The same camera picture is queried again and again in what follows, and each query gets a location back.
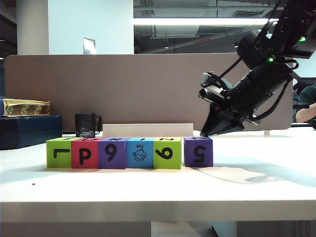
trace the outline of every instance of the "ceiling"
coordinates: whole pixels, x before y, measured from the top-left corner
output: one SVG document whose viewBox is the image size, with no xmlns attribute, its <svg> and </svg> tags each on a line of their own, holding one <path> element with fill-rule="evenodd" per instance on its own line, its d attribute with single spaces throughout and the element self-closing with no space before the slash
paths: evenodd
<svg viewBox="0 0 316 237">
<path fill-rule="evenodd" d="M 0 0 L 0 57 L 11 54 L 17 54 L 16 1 Z"/>
<path fill-rule="evenodd" d="M 267 17 L 277 0 L 133 0 L 134 17 Z M 234 52 L 257 26 L 134 26 L 135 53 Z M 17 54 L 16 0 L 0 0 L 0 57 Z M 164 46 L 168 41 L 169 49 Z"/>
</svg>

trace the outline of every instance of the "purple block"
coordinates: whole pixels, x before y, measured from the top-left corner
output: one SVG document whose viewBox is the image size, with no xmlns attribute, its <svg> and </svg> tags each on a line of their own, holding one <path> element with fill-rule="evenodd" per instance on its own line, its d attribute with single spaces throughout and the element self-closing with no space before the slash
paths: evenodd
<svg viewBox="0 0 316 237">
<path fill-rule="evenodd" d="M 99 169 L 126 169 L 127 137 L 107 137 L 99 143 Z"/>
<path fill-rule="evenodd" d="M 213 140 L 208 137 L 184 137 L 184 165 L 213 166 Z"/>
</svg>

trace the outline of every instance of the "fish picture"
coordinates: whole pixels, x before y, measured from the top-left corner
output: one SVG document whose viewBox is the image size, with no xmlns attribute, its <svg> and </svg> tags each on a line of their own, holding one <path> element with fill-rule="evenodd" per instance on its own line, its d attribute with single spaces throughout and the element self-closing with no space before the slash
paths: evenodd
<svg viewBox="0 0 316 237">
<path fill-rule="evenodd" d="M 133 156 L 134 156 L 135 160 L 143 161 L 147 157 L 147 154 L 144 151 L 144 149 L 139 149 L 138 151 L 133 152 Z"/>
</svg>

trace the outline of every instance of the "gray partition panel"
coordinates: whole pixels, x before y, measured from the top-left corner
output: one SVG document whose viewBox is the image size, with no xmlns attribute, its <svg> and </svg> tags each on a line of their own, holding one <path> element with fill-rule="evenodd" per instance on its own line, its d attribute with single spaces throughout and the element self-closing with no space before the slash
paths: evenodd
<svg viewBox="0 0 316 237">
<path fill-rule="evenodd" d="M 202 72 L 221 74 L 237 55 L 33 55 L 5 60 L 7 98 L 51 101 L 52 114 L 62 115 L 64 131 L 74 131 L 74 113 L 95 112 L 103 123 L 193 122 L 200 130 L 209 104 L 198 98 Z M 237 83 L 248 68 L 241 62 L 225 79 Z M 260 107 L 265 111 L 274 95 Z M 259 126 L 287 129 L 292 122 L 292 87 L 276 111 Z"/>
</svg>

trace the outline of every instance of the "fluorescent light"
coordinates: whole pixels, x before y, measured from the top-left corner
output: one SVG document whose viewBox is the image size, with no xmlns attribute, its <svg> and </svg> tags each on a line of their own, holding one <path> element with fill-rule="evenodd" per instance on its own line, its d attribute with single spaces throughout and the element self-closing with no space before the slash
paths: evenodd
<svg viewBox="0 0 316 237">
<path fill-rule="evenodd" d="M 244 26 L 264 25 L 267 18 L 134 18 L 134 25 L 159 26 Z"/>
</svg>

